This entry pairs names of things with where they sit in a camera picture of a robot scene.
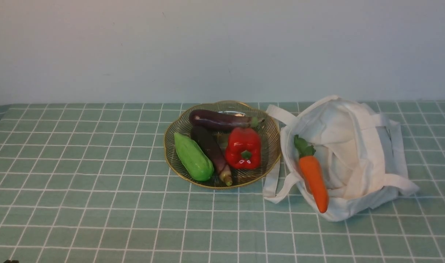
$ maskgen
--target bell pepper stem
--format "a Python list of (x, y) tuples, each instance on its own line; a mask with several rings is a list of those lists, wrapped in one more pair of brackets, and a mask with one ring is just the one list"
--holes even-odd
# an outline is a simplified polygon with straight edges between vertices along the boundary
[(248, 160), (248, 159), (251, 158), (251, 152), (249, 152), (249, 151), (247, 151), (247, 150), (243, 151), (243, 152), (241, 153), (241, 155), (242, 155), (242, 158), (244, 158), (244, 159), (246, 159), (246, 160)]

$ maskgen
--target eggplant stem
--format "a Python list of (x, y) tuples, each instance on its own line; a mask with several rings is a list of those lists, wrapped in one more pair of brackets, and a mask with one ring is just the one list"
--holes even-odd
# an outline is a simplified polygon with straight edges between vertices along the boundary
[(224, 170), (219, 175), (219, 179), (225, 183), (227, 186), (232, 185), (232, 173), (230, 171), (230, 168), (224, 168)]

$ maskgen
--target red bell pepper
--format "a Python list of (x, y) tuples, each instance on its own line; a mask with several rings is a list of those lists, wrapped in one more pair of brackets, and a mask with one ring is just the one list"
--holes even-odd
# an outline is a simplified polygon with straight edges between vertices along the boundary
[(251, 128), (237, 127), (229, 135), (226, 161), (235, 169), (255, 169), (261, 162), (261, 139)]

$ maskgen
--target green checkered tablecloth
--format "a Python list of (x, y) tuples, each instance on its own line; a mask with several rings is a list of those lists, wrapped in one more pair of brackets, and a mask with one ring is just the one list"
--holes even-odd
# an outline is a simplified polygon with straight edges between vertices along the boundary
[(445, 263), (445, 102), (368, 104), (403, 124), (421, 190), (338, 223), (296, 189), (274, 205), (262, 181), (213, 191), (174, 174), (163, 134), (190, 104), (11, 105), (0, 120), (0, 263)]

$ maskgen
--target gold rim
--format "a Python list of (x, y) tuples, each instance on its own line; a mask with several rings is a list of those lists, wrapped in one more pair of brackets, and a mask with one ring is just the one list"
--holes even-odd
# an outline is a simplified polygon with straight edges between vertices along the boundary
[[(246, 103), (242, 103), (242, 102), (239, 102), (239, 101), (237, 101), (237, 100), (221, 100), (221, 101), (216, 102), (216, 103), (203, 103), (203, 104), (195, 105), (195, 106), (193, 106), (193, 107), (187, 109), (186, 111), (182, 112), (182, 113), (180, 114), (179, 118), (178, 118), (177, 120), (173, 121), (173, 122), (169, 125), (169, 127), (167, 127), (167, 129), (166, 129), (166, 131), (165, 131), (165, 133), (164, 133), (164, 137), (163, 137), (163, 140), (164, 140), (164, 153), (167, 153), (167, 147), (166, 147), (166, 144), (165, 144), (165, 138), (166, 138), (166, 136), (167, 136), (167, 133), (169, 132), (170, 127), (172, 127), (172, 125), (173, 125), (175, 122), (177, 122), (178, 120), (180, 120), (180, 119), (185, 115), (185, 113), (187, 113), (187, 112), (189, 112), (189, 111), (192, 111), (192, 110), (193, 110), (194, 108), (196, 108), (196, 107), (200, 107), (200, 106), (202, 106), (202, 105), (213, 105), (213, 104), (217, 104), (217, 103), (239, 103), (239, 104), (241, 104), (241, 105), (246, 106), (247, 108), (250, 108), (251, 110), (261, 111), (261, 112), (263, 112), (262, 110), (260, 110), (260, 109), (258, 109), (258, 108), (253, 108), (253, 107), (247, 105)], [(279, 130), (279, 127), (278, 127), (277, 125), (275, 125), (275, 127), (276, 127), (276, 132), (277, 132), (277, 134), (280, 136), (280, 130)], [(251, 180), (251, 181), (249, 181), (249, 182), (247, 182), (247, 183), (241, 183), (241, 184), (238, 184), (238, 185), (232, 185), (232, 186), (227, 186), (227, 187), (207, 186), (207, 185), (202, 185), (202, 184), (196, 183), (196, 182), (194, 182), (194, 181), (192, 181), (192, 180), (189, 180), (189, 179), (186, 178), (184, 175), (180, 174), (179, 172), (177, 172), (177, 171), (175, 170), (175, 168), (171, 165), (171, 163), (170, 163), (170, 161), (169, 161), (169, 158), (167, 157), (167, 154), (165, 154), (165, 160), (166, 160), (167, 165), (169, 165), (169, 167), (174, 171), (174, 173), (176, 173), (178, 176), (180, 176), (181, 178), (183, 178), (185, 181), (188, 181), (188, 182), (190, 182), (190, 183), (192, 183), (192, 184), (194, 184), (194, 185), (197, 185), (197, 186), (200, 186), (200, 187), (203, 187), (203, 188), (215, 189), (215, 190), (226, 190), (226, 189), (231, 189), (231, 188), (237, 188), (237, 187), (241, 187), (241, 186), (246, 186), (246, 185), (249, 185), (249, 184), (251, 184), (251, 183), (254, 183), (254, 182), (256, 182), (256, 181), (258, 181), (258, 180), (264, 178), (267, 174), (269, 174), (269, 173), (274, 169), (274, 167), (276, 166), (276, 163), (281, 159), (281, 155), (282, 155), (282, 153), (281, 153), (281, 151), (279, 151), (279, 155), (276, 157), (276, 160), (274, 161), (273, 165), (271, 165), (271, 167), (269, 167), (263, 175), (261, 175), (261, 176), (255, 178), (255, 179), (253, 179), (253, 180)]]

